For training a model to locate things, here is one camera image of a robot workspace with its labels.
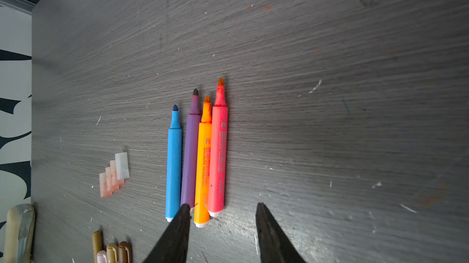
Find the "tan cap beige pen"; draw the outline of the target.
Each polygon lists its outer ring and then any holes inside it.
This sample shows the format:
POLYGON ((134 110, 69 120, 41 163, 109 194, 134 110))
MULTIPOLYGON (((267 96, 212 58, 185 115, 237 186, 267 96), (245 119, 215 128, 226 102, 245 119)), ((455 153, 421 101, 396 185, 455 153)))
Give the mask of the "tan cap beige pen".
POLYGON ((118 261, 118 246, 115 243, 110 243, 106 247, 107 263, 117 263, 118 261))

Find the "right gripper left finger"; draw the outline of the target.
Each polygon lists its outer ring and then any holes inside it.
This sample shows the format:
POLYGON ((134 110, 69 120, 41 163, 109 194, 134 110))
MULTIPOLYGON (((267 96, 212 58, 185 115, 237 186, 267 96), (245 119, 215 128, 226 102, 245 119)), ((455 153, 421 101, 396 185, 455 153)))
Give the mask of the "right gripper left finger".
POLYGON ((169 223, 144 263, 185 263, 188 255, 191 208, 184 204, 169 223))

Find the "pink-red marker pen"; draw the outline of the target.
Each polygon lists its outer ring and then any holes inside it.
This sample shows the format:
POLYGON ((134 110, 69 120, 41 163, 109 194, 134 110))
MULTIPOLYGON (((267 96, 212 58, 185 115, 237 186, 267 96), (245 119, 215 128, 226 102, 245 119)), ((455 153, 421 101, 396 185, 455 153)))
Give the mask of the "pink-red marker pen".
POLYGON ((225 85, 220 78, 216 88, 216 100, 212 107, 210 185, 208 212, 218 217, 224 210, 225 169, 227 160, 228 107, 225 100, 225 85))

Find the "blue marker pen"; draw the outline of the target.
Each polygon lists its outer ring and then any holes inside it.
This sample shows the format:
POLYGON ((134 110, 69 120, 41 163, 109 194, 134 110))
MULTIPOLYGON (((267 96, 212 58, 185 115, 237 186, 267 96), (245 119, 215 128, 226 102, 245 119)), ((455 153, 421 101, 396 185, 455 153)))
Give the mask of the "blue marker pen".
POLYGON ((173 106, 167 144, 166 215, 171 222, 180 208, 182 128, 177 105, 173 106))

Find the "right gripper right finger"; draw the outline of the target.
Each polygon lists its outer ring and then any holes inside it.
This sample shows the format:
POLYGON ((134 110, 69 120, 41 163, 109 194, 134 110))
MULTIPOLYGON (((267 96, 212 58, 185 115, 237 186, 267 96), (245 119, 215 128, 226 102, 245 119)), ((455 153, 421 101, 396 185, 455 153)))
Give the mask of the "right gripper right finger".
POLYGON ((255 219, 262 263, 306 263, 264 203, 257 204, 255 219))

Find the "orange marker pen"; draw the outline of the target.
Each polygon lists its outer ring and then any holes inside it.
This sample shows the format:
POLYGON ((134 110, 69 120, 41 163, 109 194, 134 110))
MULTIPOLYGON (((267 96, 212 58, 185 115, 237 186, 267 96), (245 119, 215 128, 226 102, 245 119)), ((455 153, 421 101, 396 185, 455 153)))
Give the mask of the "orange marker pen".
POLYGON ((197 151, 197 177, 195 187, 194 223, 203 228, 210 221, 208 212, 208 192, 210 179, 212 114, 211 98, 205 97, 202 118, 199 123, 197 151))

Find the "purple marker pen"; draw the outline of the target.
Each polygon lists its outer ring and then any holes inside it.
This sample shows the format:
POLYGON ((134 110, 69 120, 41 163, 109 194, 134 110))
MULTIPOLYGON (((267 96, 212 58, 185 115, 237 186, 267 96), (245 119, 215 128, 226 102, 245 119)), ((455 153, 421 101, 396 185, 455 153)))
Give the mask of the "purple marker pen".
POLYGON ((198 89, 194 89, 191 108, 186 122, 183 176, 181 185, 181 205, 188 204, 195 207, 195 186, 197 173, 197 150, 199 138, 199 123, 202 118, 198 89))

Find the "clear orange pen cap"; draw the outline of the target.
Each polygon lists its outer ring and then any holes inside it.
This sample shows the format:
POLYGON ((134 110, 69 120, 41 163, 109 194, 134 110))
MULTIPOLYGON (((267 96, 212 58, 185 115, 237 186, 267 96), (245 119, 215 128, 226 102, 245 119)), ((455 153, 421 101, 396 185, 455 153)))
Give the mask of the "clear orange pen cap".
POLYGON ((111 167, 105 168, 106 190, 109 194, 120 189, 120 186, 114 181, 111 167))

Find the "gold cap green pen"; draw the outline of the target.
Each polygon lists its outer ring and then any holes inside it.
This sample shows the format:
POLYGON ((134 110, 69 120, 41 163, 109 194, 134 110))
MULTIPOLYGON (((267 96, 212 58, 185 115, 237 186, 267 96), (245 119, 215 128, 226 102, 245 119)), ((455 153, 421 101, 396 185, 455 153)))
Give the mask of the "gold cap green pen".
POLYGON ((98 230, 92 233, 92 251, 94 263, 97 263, 97 255, 103 250, 102 231, 98 230))

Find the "clear pink pen cap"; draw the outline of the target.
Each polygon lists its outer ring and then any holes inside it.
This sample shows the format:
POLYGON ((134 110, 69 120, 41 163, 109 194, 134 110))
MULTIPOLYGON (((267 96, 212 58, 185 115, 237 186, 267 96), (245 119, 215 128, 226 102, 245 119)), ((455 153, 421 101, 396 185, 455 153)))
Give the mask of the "clear pink pen cap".
POLYGON ((117 179, 117 168, 116 168, 116 161, 111 160, 110 161, 110 168, 111 168, 111 181, 112 185, 115 189, 118 189, 122 184, 125 183, 125 180, 119 180, 117 179))

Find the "clear red pen cap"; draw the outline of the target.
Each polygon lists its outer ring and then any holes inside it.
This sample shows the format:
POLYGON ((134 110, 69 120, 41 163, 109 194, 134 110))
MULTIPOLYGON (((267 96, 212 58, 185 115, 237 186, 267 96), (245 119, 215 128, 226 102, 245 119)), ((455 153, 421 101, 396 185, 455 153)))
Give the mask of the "clear red pen cap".
POLYGON ((109 194, 106 190, 106 178, 105 178, 105 173, 100 173, 99 174, 99 183, 100 183, 100 198, 107 198, 112 195, 109 194))

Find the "beige foam pad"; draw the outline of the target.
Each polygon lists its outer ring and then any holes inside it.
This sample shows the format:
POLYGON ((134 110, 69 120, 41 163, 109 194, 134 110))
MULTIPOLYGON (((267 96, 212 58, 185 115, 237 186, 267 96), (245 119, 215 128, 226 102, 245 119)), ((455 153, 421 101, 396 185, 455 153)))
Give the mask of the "beige foam pad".
POLYGON ((7 213, 5 263, 30 263, 35 227, 35 209, 31 204, 19 204, 7 213))

